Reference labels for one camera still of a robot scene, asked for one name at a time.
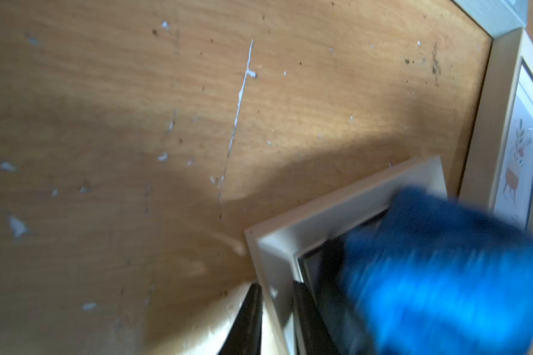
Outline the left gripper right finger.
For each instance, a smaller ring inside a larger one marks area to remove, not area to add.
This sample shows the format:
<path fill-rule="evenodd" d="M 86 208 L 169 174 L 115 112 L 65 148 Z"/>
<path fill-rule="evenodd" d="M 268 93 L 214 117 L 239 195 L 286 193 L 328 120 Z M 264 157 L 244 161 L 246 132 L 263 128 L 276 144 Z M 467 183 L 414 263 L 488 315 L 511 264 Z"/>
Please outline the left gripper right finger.
<path fill-rule="evenodd" d="M 296 349 L 298 354 L 338 354 L 309 289 L 293 282 Z"/>

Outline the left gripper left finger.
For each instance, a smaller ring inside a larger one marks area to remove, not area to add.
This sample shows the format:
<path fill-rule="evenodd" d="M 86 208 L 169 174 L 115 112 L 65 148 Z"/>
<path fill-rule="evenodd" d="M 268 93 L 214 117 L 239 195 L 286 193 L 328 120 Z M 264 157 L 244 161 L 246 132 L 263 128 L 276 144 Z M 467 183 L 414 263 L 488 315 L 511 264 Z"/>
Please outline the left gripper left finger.
<path fill-rule="evenodd" d="M 263 293 L 259 283 L 248 289 L 244 302 L 218 355 L 261 353 Z"/>

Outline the cream picture frame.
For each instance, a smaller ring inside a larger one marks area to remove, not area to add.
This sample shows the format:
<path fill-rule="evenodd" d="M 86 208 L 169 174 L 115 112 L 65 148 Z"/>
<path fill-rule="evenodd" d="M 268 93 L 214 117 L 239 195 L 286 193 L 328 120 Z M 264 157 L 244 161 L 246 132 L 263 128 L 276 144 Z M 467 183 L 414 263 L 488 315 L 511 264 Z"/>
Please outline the cream picture frame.
<path fill-rule="evenodd" d="M 533 233 L 533 43 L 522 28 L 493 41 L 459 199 Z"/>
<path fill-rule="evenodd" d="M 246 229 L 278 353 L 296 353 L 293 283 L 303 280 L 299 256 L 386 211 L 405 186 L 445 198 L 441 158 L 412 158 Z"/>

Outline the blue microfiber cloth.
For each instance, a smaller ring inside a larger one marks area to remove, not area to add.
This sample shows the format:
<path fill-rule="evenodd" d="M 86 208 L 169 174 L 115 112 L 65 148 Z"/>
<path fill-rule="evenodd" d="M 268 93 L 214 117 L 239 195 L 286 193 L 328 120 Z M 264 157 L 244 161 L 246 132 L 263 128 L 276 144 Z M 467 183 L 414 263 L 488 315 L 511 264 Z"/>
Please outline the blue microfiber cloth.
<path fill-rule="evenodd" d="M 315 296 L 340 354 L 527 354 L 533 235 L 410 186 L 326 243 Z"/>

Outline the light green picture frame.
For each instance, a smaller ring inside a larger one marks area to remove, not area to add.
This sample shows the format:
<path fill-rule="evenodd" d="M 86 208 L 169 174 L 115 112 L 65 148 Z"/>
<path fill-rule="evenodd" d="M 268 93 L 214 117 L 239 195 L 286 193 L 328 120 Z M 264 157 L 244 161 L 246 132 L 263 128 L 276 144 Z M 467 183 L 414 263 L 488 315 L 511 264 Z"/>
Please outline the light green picture frame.
<path fill-rule="evenodd" d="M 453 0 L 492 38 L 528 24 L 529 0 Z"/>

